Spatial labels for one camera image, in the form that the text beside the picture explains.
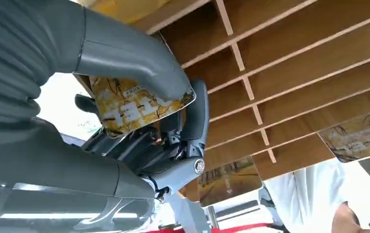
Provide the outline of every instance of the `wooden compartment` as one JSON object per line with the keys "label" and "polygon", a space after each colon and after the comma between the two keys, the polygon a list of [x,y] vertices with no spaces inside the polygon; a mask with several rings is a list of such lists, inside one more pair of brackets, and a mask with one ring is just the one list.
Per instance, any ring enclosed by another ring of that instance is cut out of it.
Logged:
{"label": "wooden compartment", "polygon": [[179,63],[183,64],[203,53],[218,41],[227,40],[227,33],[214,2],[208,2],[161,30]]}
{"label": "wooden compartment", "polygon": [[370,1],[319,0],[240,41],[239,46],[246,70],[251,71],[299,54],[369,22]]}
{"label": "wooden compartment", "polygon": [[258,101],[281,96],[370,61],[370,24],[249,78]]}

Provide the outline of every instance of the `person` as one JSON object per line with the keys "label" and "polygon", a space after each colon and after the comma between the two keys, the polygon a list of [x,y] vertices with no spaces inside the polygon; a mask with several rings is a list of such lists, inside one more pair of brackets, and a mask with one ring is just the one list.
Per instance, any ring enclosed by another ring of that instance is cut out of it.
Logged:
{"label": "person", "polygon": [[264,181],[278,214],[275,222],[291,233],[370,233],[349,203],[349,179],[334,158]]}

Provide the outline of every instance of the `ceiling light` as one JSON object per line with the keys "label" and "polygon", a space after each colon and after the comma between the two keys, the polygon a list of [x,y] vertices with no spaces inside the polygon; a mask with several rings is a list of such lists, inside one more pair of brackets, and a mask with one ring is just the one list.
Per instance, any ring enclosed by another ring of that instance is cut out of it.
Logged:
{"label": "ceiling light", "polygon": [[[7,219],[83,219],[95,218],[99,213],[3,214]],[[135,213],[116,213],[113,218],[137,218]]]}

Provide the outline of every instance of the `metal bolt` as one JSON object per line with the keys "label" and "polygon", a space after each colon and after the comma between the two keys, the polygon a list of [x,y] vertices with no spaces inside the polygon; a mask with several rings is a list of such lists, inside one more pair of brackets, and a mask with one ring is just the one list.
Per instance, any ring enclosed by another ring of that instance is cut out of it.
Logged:
{"label": "metal bolt", "polygon": [[202,159],[198,159],[195,162],[195,172],[201,174],[205,170],[205,162]]}

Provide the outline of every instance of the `robotic hand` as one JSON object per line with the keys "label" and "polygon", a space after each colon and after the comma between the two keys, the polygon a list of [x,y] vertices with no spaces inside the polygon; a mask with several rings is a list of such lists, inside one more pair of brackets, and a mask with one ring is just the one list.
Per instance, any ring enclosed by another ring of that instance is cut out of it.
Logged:
{"label": "robotic hand", "polygon": [[[176,112],[160,120],[159,131],[152,125],[120,139],[109,138],[99,131],[82,148],[123,162],[147,181],[162,198],[173,194],[204,170],[204,148],[209,124],[208,94],[202,80],[191,82],[197,99],[186,108],[186,124]],[[75,98],[84,111],[96,113],[93,99]]]}
{"label": "robotic hand", "polygon": [[66,145],[53,125],[35,117],[34,99],[55,72],[132,77],[166,100],[181,98],[189,86],[164,45],[120,22],[68,0],[0,0],[0,180],[149,199],[201,173],[209,122],[203,82],[192,83],[197,100],[180,134],[164,120],[169,143],[152,149],[169,158],[167,165],[151,160],[134,173],[111,156]]}

